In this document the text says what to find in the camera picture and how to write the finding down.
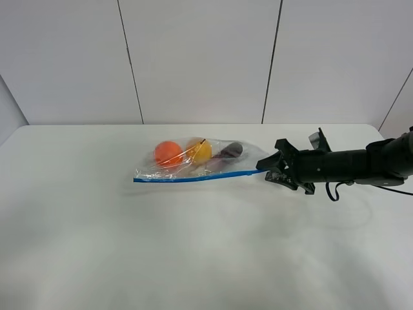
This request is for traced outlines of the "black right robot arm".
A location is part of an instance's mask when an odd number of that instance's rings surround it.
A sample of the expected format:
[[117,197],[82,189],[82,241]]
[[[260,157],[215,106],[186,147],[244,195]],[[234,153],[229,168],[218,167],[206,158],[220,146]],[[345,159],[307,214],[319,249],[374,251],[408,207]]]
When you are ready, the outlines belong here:
[[321,129],[309,136],[312,150],[298,150],[287,139],[276,141],[277,152],[259,160],[256,169],[266,172],[265,180],[293,191],[302,188],[315,193],[315,184],[324,183],[334,202],[330,183],[351,186],[371,185],[390,191],[412,175],[412,131],[394,139],[369,143],[365,149],[333,152]]

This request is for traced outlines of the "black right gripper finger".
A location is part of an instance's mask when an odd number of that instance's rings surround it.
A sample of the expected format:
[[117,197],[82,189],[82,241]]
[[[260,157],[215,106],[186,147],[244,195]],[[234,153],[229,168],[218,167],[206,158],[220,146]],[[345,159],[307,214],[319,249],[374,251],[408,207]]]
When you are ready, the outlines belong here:
[[298,189],[298,185],[295,183],[295,181],[290,176],[283,173],[268,171],[266,173],[265,180],[271,183],[282,185],[290,190]]
[[256,169],[259,171],[284,171],[287,166],[284,160],[283,153],[277,151],[275,154],[259,160],[256,164]]

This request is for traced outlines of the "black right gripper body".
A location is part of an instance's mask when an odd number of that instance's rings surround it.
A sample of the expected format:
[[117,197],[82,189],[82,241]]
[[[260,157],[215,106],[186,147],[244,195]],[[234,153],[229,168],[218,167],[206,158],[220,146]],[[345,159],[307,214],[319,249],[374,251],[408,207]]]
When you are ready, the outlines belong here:
[[287,139],[279,139],[275,145],[287,163],[284,171],[275,171],[290,176],[305,194],[315,193],[315,182],[325,181],[321,176],[323,156],[328,152],[320,150],[297,150]]

